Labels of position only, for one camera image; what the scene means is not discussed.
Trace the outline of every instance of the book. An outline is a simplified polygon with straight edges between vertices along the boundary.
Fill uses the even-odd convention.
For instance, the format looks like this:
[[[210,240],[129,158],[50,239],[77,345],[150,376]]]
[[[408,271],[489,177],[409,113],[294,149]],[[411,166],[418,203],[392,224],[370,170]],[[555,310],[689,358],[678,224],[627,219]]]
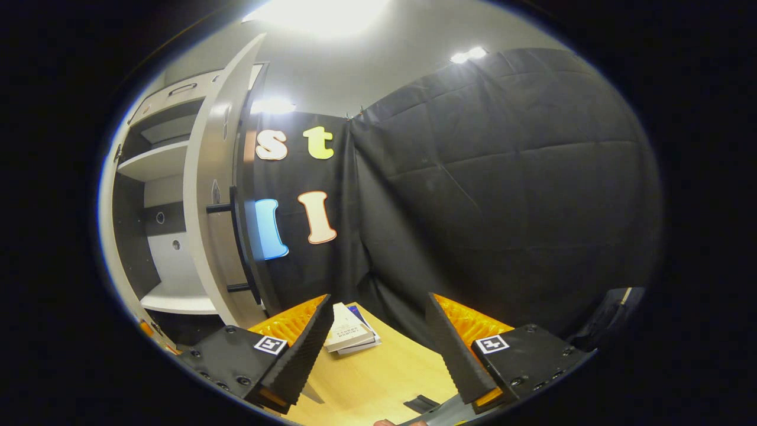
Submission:
[[[368,324],[368,321],[366,321],[366,319],[363,317],[363,315],[360,314],[360,310],[357,308],[357,306],[348,306],[348,308],[350,309],[350,311],[359,320],[361,320],[363,322],[363,324],[366,325],[366,327],[368,327],[369,330],[371,330],[371,332],[373,333],[373,336],[371,338],[369,338],[366,342],[355,343],[352,346],[349,346],[349,347],[346,347],[346,348],[343,348],[343,349],[338,349],[337,353],[339,355],[344,355],[344,354],[347,354],[347,353],[357,352],[357,351],[360,351],[360,350],[364,350],[364,349],[368,349],[368,348],[373,348],[374,346],[380,345],[381,344],[381,337],[379,336],[378,333],[375,332],[375,330],[373,330],[373,327],[371,327],[371,324]]]
[[[370,343],[372,339],[374,339],[373,331],[365,322],[347,309],[344,303],[334,304],[334,324],[323,343],[326,351],[334,352],[350,346]]]

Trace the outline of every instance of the ceiling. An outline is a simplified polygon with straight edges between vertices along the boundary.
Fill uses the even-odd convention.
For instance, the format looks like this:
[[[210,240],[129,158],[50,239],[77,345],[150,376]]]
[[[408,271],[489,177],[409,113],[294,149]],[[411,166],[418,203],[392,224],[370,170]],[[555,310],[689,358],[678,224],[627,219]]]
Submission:
[[[327,22],[323,25],[339,25]],[[496,5],[461,0],[389,0],[357,36],[323,39],[271,23],[238,21],[197,44],[165,73],[171,84],[226,66],[250,40],[267,33],[257,55],[270,61],[264,97],[282,97],[297,111],[353,116],[449,57],[480,45],[569,50],[533,24]]]

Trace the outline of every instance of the wooden table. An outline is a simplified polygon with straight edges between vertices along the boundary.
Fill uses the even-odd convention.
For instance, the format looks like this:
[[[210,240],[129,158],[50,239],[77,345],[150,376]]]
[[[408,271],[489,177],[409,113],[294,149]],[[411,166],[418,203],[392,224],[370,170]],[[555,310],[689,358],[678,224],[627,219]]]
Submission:
[[[349,305],[360,308],[382,343],[343,356],[321,348],[308,383],[324,403],[300,395],[283,418],[307,426],[372,426],[384,418],[400,424],[419,415],[405,401],[422,394],[443,403],[457,394],[441,355]]]

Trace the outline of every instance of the shelf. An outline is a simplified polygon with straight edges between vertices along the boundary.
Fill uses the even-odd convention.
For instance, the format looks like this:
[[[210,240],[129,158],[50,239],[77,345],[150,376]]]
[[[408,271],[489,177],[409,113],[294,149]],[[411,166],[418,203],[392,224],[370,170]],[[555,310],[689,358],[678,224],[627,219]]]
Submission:
[[[118,166],[118,173],[142,182],[184,173],[189,141],[151,149]]]
[[[181,287],[187,287],[186,284],[187,283],[182,283]],[[140,303],[145,309],[169,312],[172,314],[216,314],[216,309],[213,307],[210,297],[208,297],[207,294],[204,294],[202,288],[200,288],[199,292],[196,292],[195,294],[178,293],[176,291],[177,288],[180,287],[173,285],[172,283],[160,283],[157,287],[152,289],[150,293],[147,293],[145,297],[142,297]]]

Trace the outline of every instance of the cabinet handle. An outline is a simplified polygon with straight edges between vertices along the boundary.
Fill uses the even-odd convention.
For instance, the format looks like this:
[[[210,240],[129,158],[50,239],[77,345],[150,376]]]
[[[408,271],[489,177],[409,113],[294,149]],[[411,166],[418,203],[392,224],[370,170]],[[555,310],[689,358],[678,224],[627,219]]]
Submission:
[[[185,87],[191,87],[194,89],[195,87],[197,87],[197,83],[190,83],[190,84],[185,84],[184,86],[181,86],[181,87],[176,87],[174,90],[171,90],[170,92],[168,92],[168,96],[171,96],[176,90],[184,89]]]

